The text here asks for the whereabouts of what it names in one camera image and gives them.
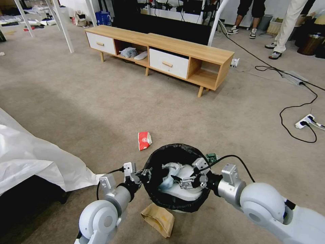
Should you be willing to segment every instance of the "red snack bag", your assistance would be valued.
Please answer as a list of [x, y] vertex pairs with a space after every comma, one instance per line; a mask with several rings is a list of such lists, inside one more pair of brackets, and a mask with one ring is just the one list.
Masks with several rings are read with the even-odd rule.
[[149, 132], [144, 131], [144, 132], [139, 132], [138, 133], [138, 143], [139, 143], [139, 150], [142, 151], [143, 149], [148, 148], [151, 143], [151, 135]]

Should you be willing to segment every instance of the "white slipper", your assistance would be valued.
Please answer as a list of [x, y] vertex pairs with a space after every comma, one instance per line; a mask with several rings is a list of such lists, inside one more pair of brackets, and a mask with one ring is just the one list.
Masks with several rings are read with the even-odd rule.
[[143, 60], [147, 56], [148, 56], [148, 52], [144, 51], [144, 52], [140, 53], [139, 55], [135, 56], [134, 59], [135, 60]]

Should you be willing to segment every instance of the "black shorts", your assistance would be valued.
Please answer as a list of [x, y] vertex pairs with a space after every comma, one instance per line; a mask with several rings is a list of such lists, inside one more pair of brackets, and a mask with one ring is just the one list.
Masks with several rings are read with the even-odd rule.
[[[253, 0], [240, 0], [237, 14], [241, 16], [245, 16], [252, 2]], [[264, 2], [265, 0], [254, 0], [253, 7], [252, 7], [252, 16], [254, 18], [261, 18], [264, 16], [264, 11], [265, 11]]]

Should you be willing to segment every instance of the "sneaker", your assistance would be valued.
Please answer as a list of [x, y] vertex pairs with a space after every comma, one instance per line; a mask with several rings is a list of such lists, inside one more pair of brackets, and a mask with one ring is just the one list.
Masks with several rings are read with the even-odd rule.
[[275, 48], [277, 46], [277, 42], [272, 42], [272, 43], [270, 43], [270, 44], [266, 44], [265, 45], [265, 48], [267, 48], [267, 49], [273, 49], [273, 48]]
[[252, 29], [251, 34], [250, 34], [250, 39], [255, 39], [256, 38], [256, 31], [257, 31], [256, 28]]
[[269, 59], [278, 59], [279, 57], [282, 56], [282, 53], [279, 52], [273, 52], [268, 58]]
[[234, 25], [229, 31], [227, 31], [228, 35], [233, 35], [238, 33], [238, 27]]

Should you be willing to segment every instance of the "white pole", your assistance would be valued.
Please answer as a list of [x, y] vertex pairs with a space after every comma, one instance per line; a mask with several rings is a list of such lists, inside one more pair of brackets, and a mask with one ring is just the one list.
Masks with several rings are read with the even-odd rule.
[[203, 15], [204, 15], [204, 6], [205, 6], [205, 0], [202, 1], [202, 7], [201, 7], [201, 12], [200, 12], [200, 17], [201, 17], [201, 21], [200, 24], [202, 24], [202, 20], [203, 20]]
[[73, 49], [73, 46], [72, 46], [72, 42], [71, 42], [69, 33], [67, 31], [67, 28], [65, 27], [65, 23], [64, 23], [65, 20], [63, 19], [63, 15], [61, 13], [61, 9], [60, 9], [58, 0], [53, 0], [53, 3], [54, 3], [54, 7], [57, 10], [58, 18], [60, 20], [61, 27], [62, 27], [62, 30], [63, 30], [63, 34], [64, 34], [64, 37], [65, 37], [65, 40], [67, 41], [69, 50], [70, 50], [71, 53], [74, 53], [74, 49]]
[[55, 22], [57, 23], [57, 26], [59, 28], [60, 31], [62, 31], [61, 29], [61, 24], [60, 21], [56, 15], [56, 13], [54, 12], [53, 8], [52, 8], [52, 4], [49, 0], [45, 0], [46, 4], [48, 5], [48, 8], [50, 9], [51, 15], [53, 16], [53, 18], [55, 19]]
[[89, 0], [86, 0], [86, 4], [87, 4], [87, 8], [88, 8], [88, 11], [89, 11], [89, 14], [90, 14], [90, 18], [91, 18], [91, 21], [92, 21], [92, 25], [93, 26], [97, 26], [97, 20], [96, 20], [96, 16], [95, 16], [95, 11], [94, 11], [93, 5], [92, 5], [92, 3], [90, 3]]
[[216, 12], [216, 16], [215, 16], [215, 19], [214, 19], [214, 22], [213, 22], [213, 26], [212, 26], [212, 29], [211, 29], [211, 33], [210, 33], [210, 37], [209, 37], [208, 46], [211, 46], [212, 45], [213, 37], [214, 37], [214, 34], [216, 32], [216, 29], [217, 29], [217, 25], [218, 25], [218, 21], [219, 21], [220, 15], [221, 15], [224, 7], [226, 7], [226, 5], [227, 5], [228, 2], [229, 2], [229, 0], [223, 0], [222, 3], [219, 6], [217, 12]]
[[150, 5], [149, 5], [149, 0], [147, 0], [147, 9], [148, 9], [148, 15], [150, 15]]
[[22, 8], [22, 6], [20, 4], [20, 1], [19, 0], [15, 0], [15, 3], [17, 5], [17, 8], [19, 9], [19, 12], [21, 14], [21, 17], [23, 17], [23, 20], [25, 21], [25, 24], [27, 26], [27, 29], [29, 30], [29, 33], [30, 33], [31, 37], [35, 37], [34, 32], [31, 29], [31, 26], [30, 26], [30, 24], [28, 22], [28, 19], [27, 19], [26, 15], [24, 13], [24, 10], [23, 10], [23, 8]]

